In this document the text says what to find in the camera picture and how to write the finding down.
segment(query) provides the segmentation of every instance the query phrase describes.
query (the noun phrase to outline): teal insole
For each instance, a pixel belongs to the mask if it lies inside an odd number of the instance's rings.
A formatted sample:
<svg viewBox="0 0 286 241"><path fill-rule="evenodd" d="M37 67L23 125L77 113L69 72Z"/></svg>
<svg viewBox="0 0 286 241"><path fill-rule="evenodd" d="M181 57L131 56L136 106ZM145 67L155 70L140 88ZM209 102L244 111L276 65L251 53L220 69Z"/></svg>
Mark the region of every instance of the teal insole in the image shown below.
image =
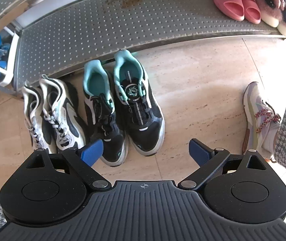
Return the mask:
<svg viewBox="0 0 286 241"><path fill-rule="evenodd" d="M88 90L94 96L99 96L101 93L105 94L105 82L102 75L94 73L88 81Z"/></svg>
<svg viewBox="0 0 286 241"><path fill-rule="evenodd" d="M119 79L120 79L121 82L122 82L123 80L127 79L127 77L128 77L128 75L127 75L128 72L129 72L131 78L137 78L137 79L139 79L140 73L139 73L137 67L136 67L133 63L131 63L131 62L125 62L125 63L121 66L120 72L119 72L119 74L120 74L120 75L119 75Z"/></svg>

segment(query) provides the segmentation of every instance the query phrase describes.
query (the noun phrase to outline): crosshair symbol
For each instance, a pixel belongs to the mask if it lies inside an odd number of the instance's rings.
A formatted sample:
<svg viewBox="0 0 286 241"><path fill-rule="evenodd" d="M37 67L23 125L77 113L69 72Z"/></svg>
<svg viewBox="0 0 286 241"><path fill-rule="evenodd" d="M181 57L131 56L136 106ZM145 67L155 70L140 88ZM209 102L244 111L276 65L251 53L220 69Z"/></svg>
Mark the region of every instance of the crosshair symbol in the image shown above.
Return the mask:
<svg viewBox="0 0 286 241"><path fill-rule="evenodd" d="M144 184L140 185L140 187L145 189L145 188L150 187L150 185L147 185L147 184L144 183Z"/></svg>

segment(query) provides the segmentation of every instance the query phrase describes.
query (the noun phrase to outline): silver screw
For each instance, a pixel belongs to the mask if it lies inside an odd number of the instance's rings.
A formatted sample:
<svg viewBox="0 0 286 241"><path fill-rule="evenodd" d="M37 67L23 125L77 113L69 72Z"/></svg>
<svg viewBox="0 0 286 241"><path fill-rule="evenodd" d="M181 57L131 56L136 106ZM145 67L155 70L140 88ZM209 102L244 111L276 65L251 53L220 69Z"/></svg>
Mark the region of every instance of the silver screw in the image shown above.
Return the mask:
<svg viewBox="0 0 286 241"><path fill-rule="evenodd" d="M108 182L106 180L96 180L93 182L93 187L96 188L106 188L108 186Z"/></svg>
<svg viewBox="0 0 286 241"><path fill-rule="evenodd" d="M192 180L184 180L181 182L181 186L184 188L194 188L196 187L196 183Z"/></svg>

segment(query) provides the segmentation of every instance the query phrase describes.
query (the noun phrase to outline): white metal frame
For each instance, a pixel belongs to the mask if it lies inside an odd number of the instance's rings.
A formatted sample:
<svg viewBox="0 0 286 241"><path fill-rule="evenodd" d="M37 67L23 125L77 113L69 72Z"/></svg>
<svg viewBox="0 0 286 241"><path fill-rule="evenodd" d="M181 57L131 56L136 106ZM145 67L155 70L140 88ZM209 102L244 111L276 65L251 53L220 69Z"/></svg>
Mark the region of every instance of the white metal frame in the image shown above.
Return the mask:
<svg viewBox="0 0 286 241"><path fill-rule="evenodd" d="M15 57L16 57L16 51L17 51L17 45L18 45L18 39L19 39L19 36L16 33L13 33L7 27L4 29L10 35L12 35L13 39L12 39L10 50L9 50L7 68L6 70L4 70L0 67L0 73L5 75L4 80L0 82L1 87L6 87L8 84L10 84L14 77Z"/></svg>

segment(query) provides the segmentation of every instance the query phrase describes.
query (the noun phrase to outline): floor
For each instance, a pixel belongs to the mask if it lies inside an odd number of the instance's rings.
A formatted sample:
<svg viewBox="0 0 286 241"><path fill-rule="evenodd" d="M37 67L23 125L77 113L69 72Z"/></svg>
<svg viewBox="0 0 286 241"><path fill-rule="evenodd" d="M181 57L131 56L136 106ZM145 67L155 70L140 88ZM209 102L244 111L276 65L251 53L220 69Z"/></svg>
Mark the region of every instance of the floor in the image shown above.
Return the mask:
<svg viewBox="0 0 286 241"><path fill-rule="evenodd" d="M157 155L143 157L130 146L125 163L111 168L98 160L94 169L115 180L181 181L198 169L188 154L196 137L211 148L241 154L247 127L243 93L262 82L270 104L281 116L286 106L286 40L222 38L160 46L136 54L145 66L163 110L166 135ZM83 98L82 75L68 77ZM80 100L79 113L85 117ZM0 95L0 188L31 154L23 102ZM286 170L272 164L286 184Z"/></svg>

